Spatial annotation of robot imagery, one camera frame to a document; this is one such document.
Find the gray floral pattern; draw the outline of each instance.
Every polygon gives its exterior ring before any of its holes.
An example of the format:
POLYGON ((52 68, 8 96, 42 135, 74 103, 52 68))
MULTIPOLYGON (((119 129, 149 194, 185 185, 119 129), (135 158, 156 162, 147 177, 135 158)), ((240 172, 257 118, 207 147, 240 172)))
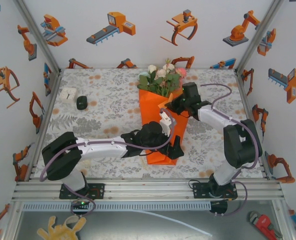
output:
MULTIPOLYGON (((138 74, 145 69, 66 69, 61 81, 43 146, 61 134, 73 131, 77 137, 103 139, 141 129, 138 74), (77 88, 86 95, 88 107, 77 110, 75 104, 62 103, 59 95, 64 87, 77 88)), ((232 94, 218 101, 216 107, 235 119, 246 119, 233 70, 189 69, 185 82, 222 83, 232 94)), ((227 92, 223 87, 198 87, 203 100, 213 101, 227 92)), ((185 155, 176 166, 148 165, 145 157, 95 158, 77 165, 93 178, 207 178, 224 161, 223 135, 211 126, 189 119, 182 148, 185 155)), ((40 155, 35 177, 44 168, 40 155)), ((241 178, 261 178, 259 165, 243 170, 241 178)))

